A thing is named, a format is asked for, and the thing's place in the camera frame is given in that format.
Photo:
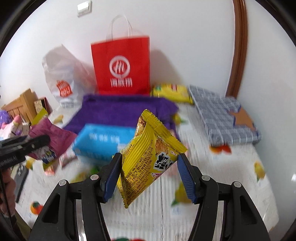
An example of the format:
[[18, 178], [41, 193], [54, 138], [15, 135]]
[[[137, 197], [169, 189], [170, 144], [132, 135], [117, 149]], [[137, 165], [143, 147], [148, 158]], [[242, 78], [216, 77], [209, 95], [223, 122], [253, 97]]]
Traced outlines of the person's left hand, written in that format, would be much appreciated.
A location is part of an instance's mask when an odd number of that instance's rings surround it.
[[[8, 201], [8, 207], [10, 209], [10, 213], [11, 216], [13, 216], [15, 214], [15, 207], [16, 207], [16, 202], [15, 202], [15, 188], [16, 188], [16, 183], [15, 180], [13, 180], [13, 178], [11, 177], [11, 170], [10, 169], [6, 169], [3, 170], [2, 172], [3, 175], [3, 181], [4, 181], [4, 185], [5, 185], [5, 192], [6, 192], [6, 198]], [[3, 214], [5, 214], [6, 216], [9, 215], [8, 213], [8, 209], [6, 207], [6, 204], [4, 202], [4, 195], [1, 192], [1, 212]]]

